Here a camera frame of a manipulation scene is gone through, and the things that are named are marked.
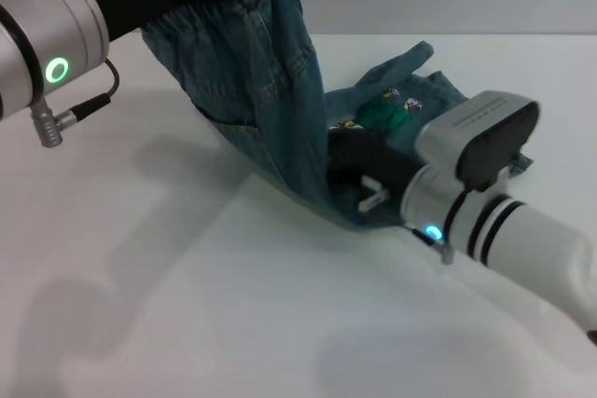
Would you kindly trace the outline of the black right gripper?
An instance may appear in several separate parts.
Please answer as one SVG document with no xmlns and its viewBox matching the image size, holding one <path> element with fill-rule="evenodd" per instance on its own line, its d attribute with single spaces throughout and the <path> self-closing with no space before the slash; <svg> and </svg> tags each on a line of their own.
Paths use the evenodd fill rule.
<svg viewBox="0 0 597 398">
<path fill-rule="evenodd" d="M 377 181 L 392 195 L 403 195 L 422 162 L 386 143 L 374 130 L 332 130 L 328 133 L 326 179 L 332 190 L 361 185 L 363 176 Z"/>
</svg>

